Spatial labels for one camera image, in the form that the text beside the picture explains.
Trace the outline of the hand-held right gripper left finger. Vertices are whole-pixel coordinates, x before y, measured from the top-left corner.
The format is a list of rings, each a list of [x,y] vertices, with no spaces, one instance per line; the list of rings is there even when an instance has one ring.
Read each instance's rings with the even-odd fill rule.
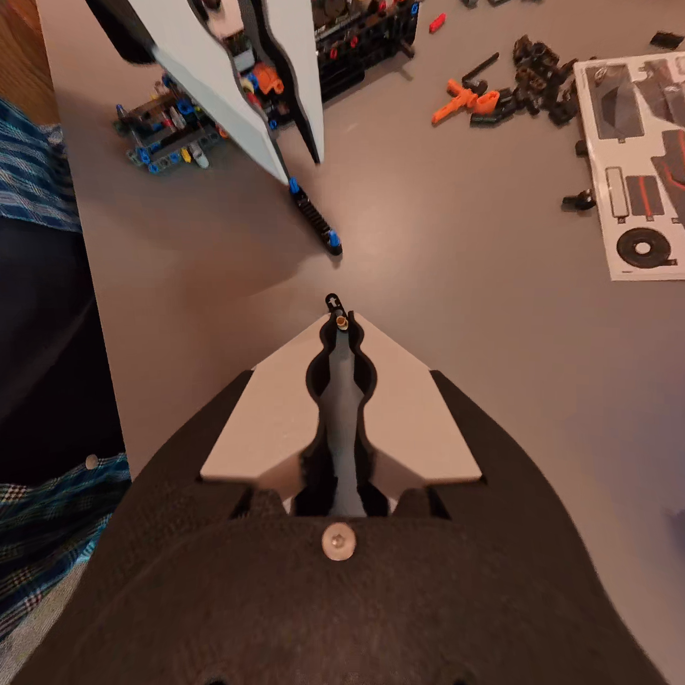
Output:
[[[321,399],[335,347],[335,318],[322,316],[254,367],[201,467],[204,482],[276,491],[301,516],[330,513],[336,475]]]

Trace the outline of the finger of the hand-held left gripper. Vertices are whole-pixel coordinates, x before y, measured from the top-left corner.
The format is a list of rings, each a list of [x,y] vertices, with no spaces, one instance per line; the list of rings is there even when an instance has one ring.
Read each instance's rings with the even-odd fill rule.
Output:
[[[310,1],[238,1],[245,33],[273,66],[288,107],[315,164],[324,160],[323,102]]]
[[[189,1],[131,1],[151,52],[169,75],[264,170],[284,185],[288,172],[267,120],[244,93],[231,57]]]

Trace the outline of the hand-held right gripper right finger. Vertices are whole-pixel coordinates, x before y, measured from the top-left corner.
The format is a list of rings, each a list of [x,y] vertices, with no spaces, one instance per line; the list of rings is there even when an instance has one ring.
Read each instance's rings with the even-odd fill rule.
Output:
[[[357,409],[357,493],[369,517],[426,487],[482,478],[430,368],[357,313],[350,313]]]

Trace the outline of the black lego gear rack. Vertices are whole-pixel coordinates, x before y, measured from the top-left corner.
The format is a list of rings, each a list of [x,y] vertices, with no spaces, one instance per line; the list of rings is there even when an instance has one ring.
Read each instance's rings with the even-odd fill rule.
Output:
[[[341,256],[343,247],[337,231],[324,219],[319,210],[310,201],[309,196],[299,185],[295,177],[288,179],[290,198],[305,222],[313,229],[317,238],[332,256]]]

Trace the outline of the lego car chassis assembly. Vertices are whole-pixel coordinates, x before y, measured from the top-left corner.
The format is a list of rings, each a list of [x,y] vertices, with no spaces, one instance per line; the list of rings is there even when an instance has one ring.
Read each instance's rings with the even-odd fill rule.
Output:
[[[275,68],[258,57],[245,33],[241,15],[242,28],[229,36],[219,36],[211,26],[210,15],[224,10],[227,1],[190,2],[231,57],[245,95],[262,111],[278,145],[279,127],[293,122],[281,100],[284,85]],[[420,1],[311,1],[311,4],[323,104],[361,83],[369,69],[398,53],[413,58]],[[132,110],[123,106],[116,108],[118,130],[133,141],[133,151],[128,156],[154,174],[182,160],[195,161],[206,168],[204,149],[209,140],[219,135],[232,138],[160,67],[164,73],[156,85],[156,99]]]

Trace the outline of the black lego axle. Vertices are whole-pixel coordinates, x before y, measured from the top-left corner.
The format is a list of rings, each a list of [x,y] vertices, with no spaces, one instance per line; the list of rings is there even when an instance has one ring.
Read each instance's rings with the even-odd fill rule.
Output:
[[[492,66],[492,64],[496,63],[500,57],[500,53],[496,52],[486,58],[483,62],[480,64],[477,64],[473,69],[471,69],[469,72],[467,72],[463,77],[462,77],[462,85],[464,87],[470,88],[471,84],[475,82],[476,78],[483,72],[485,71],[488,67]]]

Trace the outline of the pile of black lego pieces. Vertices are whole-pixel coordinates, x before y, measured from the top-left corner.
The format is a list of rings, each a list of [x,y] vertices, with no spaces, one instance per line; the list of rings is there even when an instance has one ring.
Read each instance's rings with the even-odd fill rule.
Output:
[[[470,127],[493,128],[523,113],[531,117],[545,113],[556,127],[570,124],[579,113],[574,75],[578,59],[562,62],[548,44],[524,35],[512,48],[512,63],[514,88],[495,90],[499,99],[492,112],[473,112]]]

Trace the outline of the plaid shirt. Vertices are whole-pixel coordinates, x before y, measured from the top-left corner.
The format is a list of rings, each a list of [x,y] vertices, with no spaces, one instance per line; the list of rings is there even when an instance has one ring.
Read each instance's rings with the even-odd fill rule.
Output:
[[[2,218],[83,237],[60,126],[36,125],[4,99]],[[1,641],[88,560],[130,484],[125,451],[41,484],[1,483]]]

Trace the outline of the dark blue undershirt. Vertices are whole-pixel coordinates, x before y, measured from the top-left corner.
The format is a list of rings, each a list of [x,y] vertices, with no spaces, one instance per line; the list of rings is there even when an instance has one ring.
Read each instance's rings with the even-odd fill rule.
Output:
[[[125,451],[81,234],[1,219],[1,483]]]

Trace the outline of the sticker sheet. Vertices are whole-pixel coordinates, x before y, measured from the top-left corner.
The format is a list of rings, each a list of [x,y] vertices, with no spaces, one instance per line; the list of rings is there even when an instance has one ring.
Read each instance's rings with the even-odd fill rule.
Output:
[[[613,281],[684,280],[684,52],[574,67]]]

